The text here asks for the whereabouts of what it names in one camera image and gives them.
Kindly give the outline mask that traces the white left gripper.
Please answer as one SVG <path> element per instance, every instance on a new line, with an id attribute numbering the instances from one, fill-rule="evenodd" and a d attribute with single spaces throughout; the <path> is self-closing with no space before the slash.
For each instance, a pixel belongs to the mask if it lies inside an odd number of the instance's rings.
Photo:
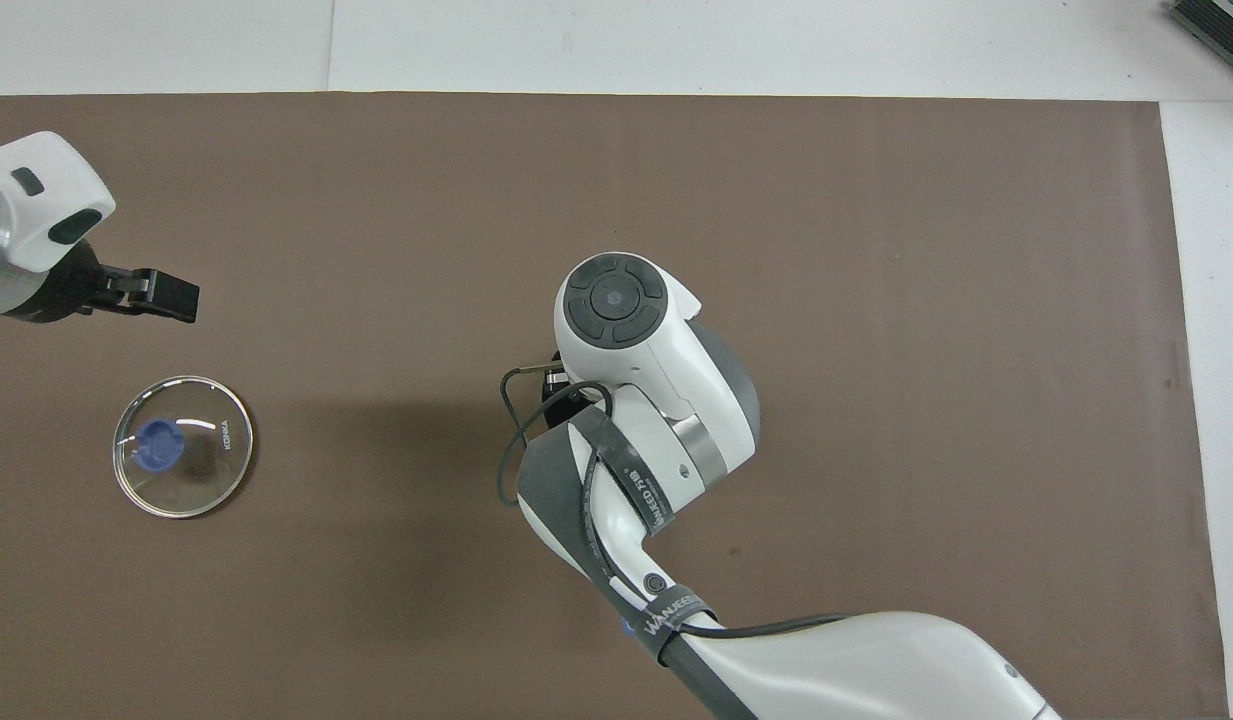
<path id="1" fill-rule="evenodd" d="M 0 145 L 0 314 L 25 305 L 116 200 L 72 143 L 36 132 Z M 104 268 L 97 309 L 195 323 L 199 287 L 157 269 Z"/>

